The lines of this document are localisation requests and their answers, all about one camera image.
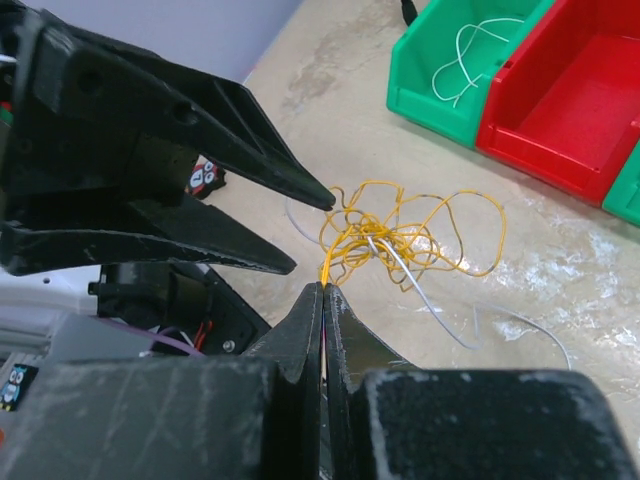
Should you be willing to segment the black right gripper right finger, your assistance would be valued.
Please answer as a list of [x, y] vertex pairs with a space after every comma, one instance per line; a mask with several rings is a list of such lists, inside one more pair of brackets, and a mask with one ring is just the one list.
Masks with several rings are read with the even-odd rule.
[[324, 290], [337, 479], [635, 479], [596, 385], [558, 369], [419, 369]]

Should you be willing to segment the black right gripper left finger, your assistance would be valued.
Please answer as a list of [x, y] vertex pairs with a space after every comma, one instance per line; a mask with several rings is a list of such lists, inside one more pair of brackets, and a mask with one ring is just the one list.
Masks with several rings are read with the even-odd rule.
[[315, 479], [321, 285], [240, 356], [58, 363], [1, 449], [5, 479]]

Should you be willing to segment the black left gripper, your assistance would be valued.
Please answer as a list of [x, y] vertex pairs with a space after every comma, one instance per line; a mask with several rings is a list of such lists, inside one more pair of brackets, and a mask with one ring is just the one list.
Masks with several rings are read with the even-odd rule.
[[197, 152], [307, 205], [335, 204], [239, 83], [19, 1], [1, 4], [1, 53], [12, 112], [1, 191], [25, 203], [1, 222], [12, 275], [136, 262], [291, 273], [285, 252], [184, 197]]

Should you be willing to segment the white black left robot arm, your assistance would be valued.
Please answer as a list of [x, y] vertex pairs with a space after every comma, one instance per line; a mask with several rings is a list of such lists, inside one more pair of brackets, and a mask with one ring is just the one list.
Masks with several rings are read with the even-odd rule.
[[290, 273], [290, 256], [194, 195], [200, 159], [334, 206], [244, 85], [2, 3], [1, 267], [33, 278], [26, 302], [74, 271], [85, 314], [204, 338], [219, 302], [203, 265]]

